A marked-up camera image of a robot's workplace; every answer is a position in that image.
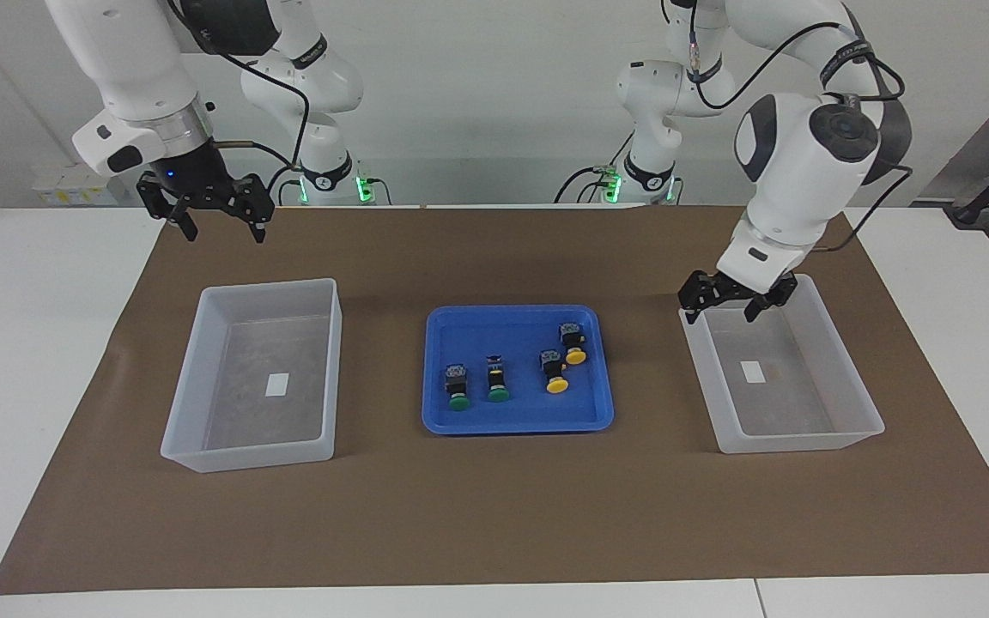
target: blue plastic tray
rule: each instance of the blue plastic tray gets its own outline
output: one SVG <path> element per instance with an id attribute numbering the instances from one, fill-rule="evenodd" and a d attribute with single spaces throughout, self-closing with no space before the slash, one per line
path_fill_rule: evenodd
<path id="1" fill-rule="evenodd" d="M 564 353 L 560 324 L 578 322 L 586 334 L 586 363 L 564 372 L 570 388 L 550 395 L 539 355 Z M 613 422 L 609 369 L 598 316 L 581 305 L 443 306 L 429 314 L 422 422 L 440 435 L 582 433 Z M 501 355 L 510 400 L 487 400 L 487 356 Z M 448 407 L 445 367 L 468 368 L 471 407 Z"/>

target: brown table surface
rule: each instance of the brown table surface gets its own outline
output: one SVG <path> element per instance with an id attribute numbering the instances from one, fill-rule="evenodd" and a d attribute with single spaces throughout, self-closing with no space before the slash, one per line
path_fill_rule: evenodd
<path id="1" fill-rule="evenodd" d="M 989 572 L 989 469 L 859 244 L 810 257 L 887 431 L 723 455 L 675 292 L 739 211 L 283 211 L 255 246 L 160 241 L 0 567 L 0 594 Z M 828 239 L 844 238 L 841 218 Z M 199 475 L 158 447 L 201 289 L 334 277 L 333 461 Z M 599 314 L 608 431 L 441 438 L 420 419 L 437 306 Z"/>

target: white tabletop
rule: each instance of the white tabletop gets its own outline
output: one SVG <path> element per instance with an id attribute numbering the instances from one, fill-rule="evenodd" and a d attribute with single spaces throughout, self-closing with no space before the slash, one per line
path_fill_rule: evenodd
<path id="1" fill-rule="evenodd" d="M 860 212 L 848 214 L 856 221 Z M 158 230 L 137 210 L 0 210 L 0 560 Z M 860 238 L 989 463 L 989 242 L 954 230 L 935 210 L 883 211 Z M 183 615 L 188 608 L 391 617 L 989 615 L 989 575 L 0 598 L 0 615 Z"/>

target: white label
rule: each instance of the white label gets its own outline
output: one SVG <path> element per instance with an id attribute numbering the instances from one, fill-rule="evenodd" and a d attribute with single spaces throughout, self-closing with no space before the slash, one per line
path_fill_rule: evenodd
<path id="1" fill-rule="evenodd" d="M 750 384 L 765 384 L 766 374 L 761 370 L 761 363 L 757 360 L 743 360 L 743 373 L 746 374 L 746 382 Z"/>
<path id="2" fill-rule="evenodd" d="M 288 394 L 288 375 L 270 374 L 270 382 L 266 383 L 267 397 L 283 397 Z"/>

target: empty container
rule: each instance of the empty container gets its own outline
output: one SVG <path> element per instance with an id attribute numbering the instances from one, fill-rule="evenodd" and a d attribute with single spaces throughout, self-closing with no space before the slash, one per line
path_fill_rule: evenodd
<path id="1" fill-rule="evenodd" d="M 788 305 L 747 324 L 746 301 L 687 324 L 707 411 L 724 453 L 843 449 L 883 433 L 811 277 Z"/>
<path id="2" fill-rule="evenodd" d="M 329 460 L 341 348 L 334 279 L 205 289 L 162 456 L 197 472 Z"/>

